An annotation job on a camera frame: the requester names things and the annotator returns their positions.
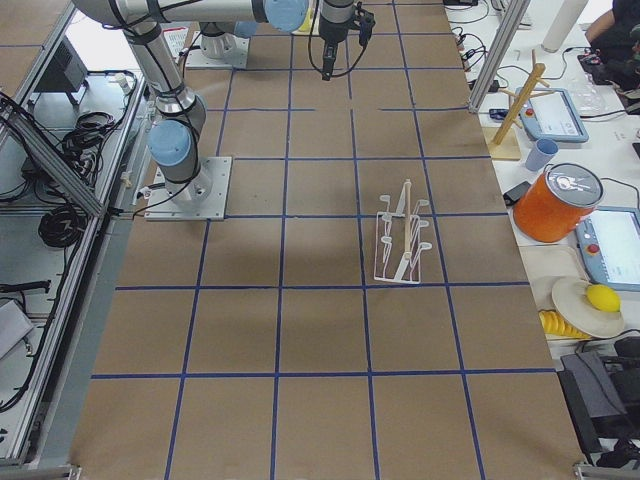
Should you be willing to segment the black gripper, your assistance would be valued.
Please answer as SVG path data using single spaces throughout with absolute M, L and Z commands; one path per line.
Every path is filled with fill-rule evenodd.
M 325 41 L 322 54 L 321 78 L 333 77 L 338 44 L 346 39 L 352 23 L 355 5 L 351 0 L 321 0 L 319 34 Z

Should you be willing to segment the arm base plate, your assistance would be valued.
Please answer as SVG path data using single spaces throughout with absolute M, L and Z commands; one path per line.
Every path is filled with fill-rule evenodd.
M 200 172 L 185 189 L 165 180 L 157 167 L 154 181 L 163 186 L 149 197 L 143 214 L 148 221 L 221 221 L 225 217 L 232 169 L 231 157 L 200 159 Z
M 196 32 L 194 43 L 186 55 L 187 69 L 245 69 L 250 40 L 229 33 L 220 36 L 202 36 Z

